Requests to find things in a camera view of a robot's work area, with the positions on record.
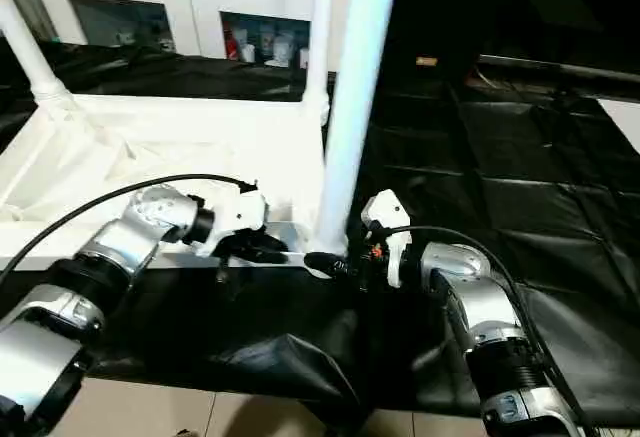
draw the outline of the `beige floor tile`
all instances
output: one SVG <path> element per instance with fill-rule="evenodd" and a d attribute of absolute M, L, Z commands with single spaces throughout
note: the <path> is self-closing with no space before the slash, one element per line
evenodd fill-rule
<path fill-rule="evenodd" d="M 203 437 L 215 394 L 156 385 L 85 379 L 53 437 Z"/>
<path fill-rule="evenodd" d="M 602 437 L 640 437 L 640 430 L 630 429 L 600 429 Z"/>
<path fill-rule="evenodd" d="M 480 419 L 435 414 L 413 414 L 415 437 L 486 437 Z"/>
<path fill-rule="evenodd" d="M 360 437 L 413 437 L 411 412 L 376 410 Z"/>
<path fill-rule="evenodd" d="M 219 392 L 207 437 L 322 437 L 324 426 L 295 400 Z"/>

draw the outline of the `black tablecloth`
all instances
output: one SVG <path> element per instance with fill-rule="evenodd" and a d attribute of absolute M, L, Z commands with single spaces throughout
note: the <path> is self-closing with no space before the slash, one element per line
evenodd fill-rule
<path fill-rule="evenodd" d="M 47 45 L 78 93 L 297 100 L 301 75 L 134 48 Z M 0 145 L 33 110 L 0 41 Z M 640 426 L 640 156 L 594 101 L 380 91 L 351 219 L 392 188 L 412 223 L 465 231 L 512 269 L 587 413 Z M 415 240 L 423 237 L 416 235 Z M 43 276 L 14 273 L 0 314 Z M 439 311 L 353 294 L 302 269 L 144 274 L 96 351 L 97 376 L 477 415 Z"/>

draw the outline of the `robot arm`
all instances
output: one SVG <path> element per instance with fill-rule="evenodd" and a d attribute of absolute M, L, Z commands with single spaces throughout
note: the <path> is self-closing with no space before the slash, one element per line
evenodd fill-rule
<path fill-rule="evenodd" d="M 420 262 L 423 289 L 444 297 L 447 316 L 492 437 L 581 434 L 548 383 L 488 259 L 463 245 L 431 242 Z"/>
<path fill-rule="evenodd" d="M 409 216 L 390 190 L 369 200 L 362 221 L 369 234 L 361 255 L 347 261 L 312 253 L 305 263 L 327 275 L 355 279 L 360 290 L 375 287 L 370 281 L 385 277 L 390 287 L 402 288 L 402 277 L 407 280 L 404 284 L 415 281 L 418 267 L 421 290 L 444 304 L 480 396 L 489 435 L 581 435 L 568 405 L 547 380 L 509 296 L 492 278 L 484 254 L 466 245 L 438 242 L 429 243 L 422 253 L 409 249 L 411 236 L 405 230 Z M 403 230 L 385 232 L 399 227 Z"/>
<path fill-rule="evenodd" d="M 159 185 L 132 197 L 71 259 L 55 262 L 0 321 L 0 436 L 46 435 L 91 363 L 86 344 L 104 328 L 160 242 L 200 242 L 199 255 L 236 231 L 264 225 L 258 191 L 213 210 L 198 197 Z"/>

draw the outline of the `cable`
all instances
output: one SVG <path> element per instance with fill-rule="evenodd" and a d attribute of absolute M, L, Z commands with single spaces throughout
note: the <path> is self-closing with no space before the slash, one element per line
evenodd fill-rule
<path fill-rule="evenodd" d="M 122 187 L 120 189 L 116 189 L 112 192 L 104 194 L 96 199 L 93 199 L 87 202 L 84 205 L 81 205 L 75 210 L 72 210 L 68 214 L 62 216 L 60 219 L 55 221 L 49 227 L 44 229 L 38 235 L 36 235 L 33 239 L 31 239 L 27 245 L 25 245 L 20 252 L 13 256 L 13 258 L 9 261 L 7 266 L 4 268 L 2 273 L 0 273 L 0 286 L 2 286 L 3 282 L 7 278 L 7 276 L 18 266 L 22 259 L 26 257 L 26 255 L 33 250 L 33 248 L 42 242 L 45 238 L 51 235 L 53 232 L 58 230 L 64 224 L 69 222 L 72 219 L 75 219 L 80 214 L 86 212 L 93 207 L 100 205 L 107 200 L 113 199 L 114 197 L 118 197 L 123 194 L 127 194 L 129 192 L 133 192 L 134 190 L 143 189 L 145 187 L 149 187 L 151 185 L 164 184 L 165 182 L 176 182 L 179 180 L 213 180 L 216 182 L 226 182 L 228 184 L 237 185 L 240 188 L 240 192 L 248 192 L 251 190 L 255 190 L 257 187 L 255 184 L 249 184 L 242 180 L 234 179 L 232 177 L 226 177 L 224 175 L 216 175 L 216 174 L 176 174 L 170 175 L 167 177 L 159 177 L 157 179 L 145 180 L 142 182 L 138 182 L 137 184 L 127 185 L 126 187 Z"/>
<path fill-rule="evenodd" d="M 476 74 L 478 74 L 478 77 L 480 77 L 485 84 L 487 84 L 489 87 L 493 87 L 494 89 L 499 89 L 500 87 L 497 86 L 496 84 L 494 84 L 493 82 L 491 82 L 489 79 L 487 79 L 484 74 L 482 72 L 480 72 L 480 69 L 478 68 L 478 66 L 476 65 L 475 67 L 476 70 Z"/>
<path fill-rule="evenodd" d="M 507 269 L 507 267 L 502 263 L 502 261 L 478 240 L 474 239 L 473 237 L 467 234 L 464 234 L 454 229 L 449 229 L 447 227 L 438 227 L 434 225 L 405 225 L 402 227 L 395 227 L 391 229 L 389 228 L 379 229 L 379 230 L 376 230 L 375 233 L 386 238 L 389 235 L 396 234 L 398 232 L 407 232 L 411 230 L 425 230 L 425 231 L 432 231 L 432 232 L 440 232 L 442 234 L 449 234 L 457 238 L 463 239 L 469 244 L 477 247 L 480 251 L 485 253 L 493 261 L 493 263 L 500 269 L 500 271 L 504 275 L 505 280 L 509 284 L 511 293 L 513 294 L 516 300 L 516 306 L 520 311 L 519 312 L 521 314 L 520 318 L 525 327 L 525 332 L 529 335 L 529 338 L 531 339 L 532 344 L 535 345 L 538 348 L 537 350 L 541 352 L 542 355 L 545 357 L 549 367 L 551 368 L 551 373 L 550 373 L 551 381 L 558 388 L 560 393 L 563 394 L 564 398 L 567 400 L 567 403 L 573 409 L 579 423 L 581 424 L 584 430 L 585 435 L 587 437 L 599 437 L 600 435 L 599 432 L 595 430 L 595 428 L 590 422 L 590 419 L 587 417 L 586 413 L 580 406 L 578 399 L 576 398 L 575 394 L 573 393 L 573 391 L 569 387 L 569 384 L 564 378 L 564 375 L 562 374 L 560 367 L 558 367 L 558 364 L 554 360 L 553 355 L 549 350 L 549 347 L 547 346 L 546 342 L 540 335 L 540 331 L 538 330 L 534 322 L 531 320 L 529 311 L 527 310 L 527 305 L 525 303 L 524 298 L 522 297 L 522 294 L 520 293 L 520 290 L 516 285 L 516 281 L 511 275 L 511 273 L 509 272 L 509 270 Z"/>

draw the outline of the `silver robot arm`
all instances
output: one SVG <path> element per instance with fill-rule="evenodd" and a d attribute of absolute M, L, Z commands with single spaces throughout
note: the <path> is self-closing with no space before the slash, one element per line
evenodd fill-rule
<path fill-rule="evenodd" d="M 168 185 L 134 194 L 122 217 L 104 225 L 45 283 L 0 320 L 0 437 L 46 435 L 80 389 L 91 364 L 86 344 L 104 328 L 160 242 L 220 240 L 264 225 L 258 191 L 207 210 Z"/>
<path fill-rule="evenodd" d="M 431 242 L 421 259 L 422 287 L 444 295 L 492 437 L 581 434 L 560 393 L 549 384 L 515 309 L 491 277 L 485 255 Z"/>

